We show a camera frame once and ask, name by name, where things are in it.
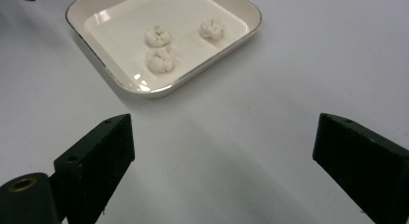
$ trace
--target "food item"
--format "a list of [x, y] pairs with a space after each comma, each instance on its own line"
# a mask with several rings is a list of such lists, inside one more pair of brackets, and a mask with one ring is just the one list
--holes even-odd
[[153, 25], [145, 32], [145, 41], [151, 47], [162, 47], [171, 42], [171, 35], [160, 25]]
[[171, 48], [153, 48], [147, 54], [147, 66], [152, 72], [165, 73], [172, 71], [175, 67]]
[[222, 21], [218, 18], [212, 18], [202, 23], [201, 36], [205, 39], [220, 40], [225, 32]]

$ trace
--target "white crumpled object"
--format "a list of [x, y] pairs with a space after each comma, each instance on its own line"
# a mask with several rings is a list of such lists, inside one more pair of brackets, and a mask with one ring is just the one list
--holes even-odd
[[152, 72], [165, 73], [172, 71], [175, 67], [171, 48], [153, 48], [147, 54], [147, 66]]
[[162, 47], [171, 42], [171, 35], [162, 26], [156, 24], [145, 32], [145, 41], [152, 47]]
[[220, 40], [225, 32], [222, 21], [218, 18], [212, 18], [202, 23], [201, 36], [205, 39]]

